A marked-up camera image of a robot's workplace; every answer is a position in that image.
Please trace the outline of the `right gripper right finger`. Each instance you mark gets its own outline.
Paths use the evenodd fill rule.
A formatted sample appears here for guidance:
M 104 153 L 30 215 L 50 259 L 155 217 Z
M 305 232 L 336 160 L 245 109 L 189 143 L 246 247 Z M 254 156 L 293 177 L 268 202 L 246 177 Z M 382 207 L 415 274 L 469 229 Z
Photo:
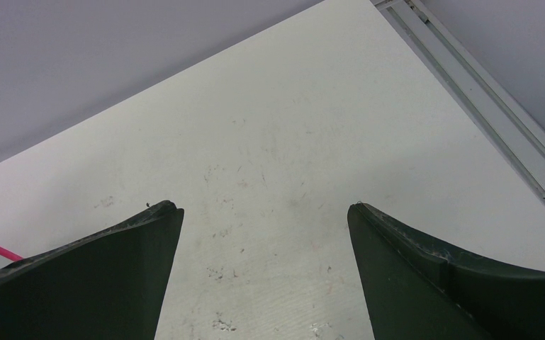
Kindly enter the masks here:
M 347 220 L 376 339 L 545 339 L 545 271 L 475 254 L 366 203 Z

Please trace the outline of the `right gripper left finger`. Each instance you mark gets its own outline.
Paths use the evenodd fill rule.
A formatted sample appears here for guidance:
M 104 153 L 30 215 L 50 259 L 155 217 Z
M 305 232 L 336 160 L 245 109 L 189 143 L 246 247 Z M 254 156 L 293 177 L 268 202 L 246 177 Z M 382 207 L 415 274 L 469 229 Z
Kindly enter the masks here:
M 0 268 L 0 339 L 153 339 L 183 220 L 164 200 Z

